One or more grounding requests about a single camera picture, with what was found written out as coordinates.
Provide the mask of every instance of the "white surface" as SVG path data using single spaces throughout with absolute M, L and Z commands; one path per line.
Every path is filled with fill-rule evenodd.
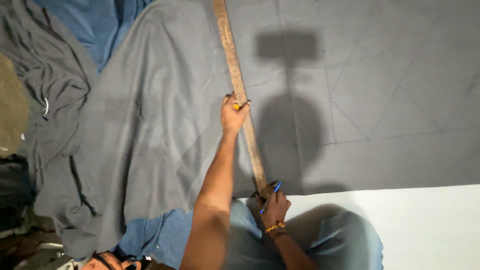
M 338 204 L 368 219 L 387 270 L 480 269 L 480 185 L 289 196 L 287 220 Z

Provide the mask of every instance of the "beaded bracelet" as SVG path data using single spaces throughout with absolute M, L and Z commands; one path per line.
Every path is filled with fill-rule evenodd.
M 268 233 L 271 230 L 285 228 L 285 223 L 279 221 L 277 224 L 273 225 L 272 227 L 265 230 L 265 233 Z

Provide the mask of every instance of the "black fabric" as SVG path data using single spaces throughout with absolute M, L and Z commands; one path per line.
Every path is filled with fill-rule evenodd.
M 22 213 L 34 199 L 26 159 L 17 155 L 0 159 L 0 232 L 20 227 Z

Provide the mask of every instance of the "wooden measuring stick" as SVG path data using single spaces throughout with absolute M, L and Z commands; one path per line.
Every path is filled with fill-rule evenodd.
M 240 71 L 239 59 L 235 43 L 233 42 L 232 30 L 230 29 L 230 21 L 228 20 L 227 9 L 225 7 L 225 0 L 213 0 L 213 7 L 216 14 L 218 28 L 220 30 L 220 37 L 222 38 L 223 49 L 227 57 L 228 69 L 230 70 L 230 77 L 233 84 L 233 90 L 237 97 L 237 103 L 242 106 L 247 102 L 247 93 L 245 92 L 245 85 Z M 255 136 L 255 129 L 253 128 L 252 115 L 248 112 L 243 122 L 243 131 L 247 139 L 248 152 L 250 153 L 250 160 L 252 161 L 253 173 L 255 174 L 255 182 L 260 196 L 269 198 L 273 192 L 273 188 L 267 184 L 265 171 L 262 166 L 262 159 L 257 145 L 257 138 Z

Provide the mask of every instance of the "blue pen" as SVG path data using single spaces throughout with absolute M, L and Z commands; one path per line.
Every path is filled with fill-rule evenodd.
M 276 193 L 278 191 L 278 189 L 280 188 L 280 186 L 282 185 L 282 181 L 280 181 L 280 183 L 278 183 L 278 185 L 275 187 L 275 190 L 273 191 L 274 193 Z M 262 209 L 260 209 L 260 214 L 262 214 L 263 212 L 265 212 L 265 209 L 267 208 L 267 205 L 268 205 L 268 200 L 270 200 L 270 198 L 267 199 L 267 201 L 265 202 L 264 206 L 262 207 Z

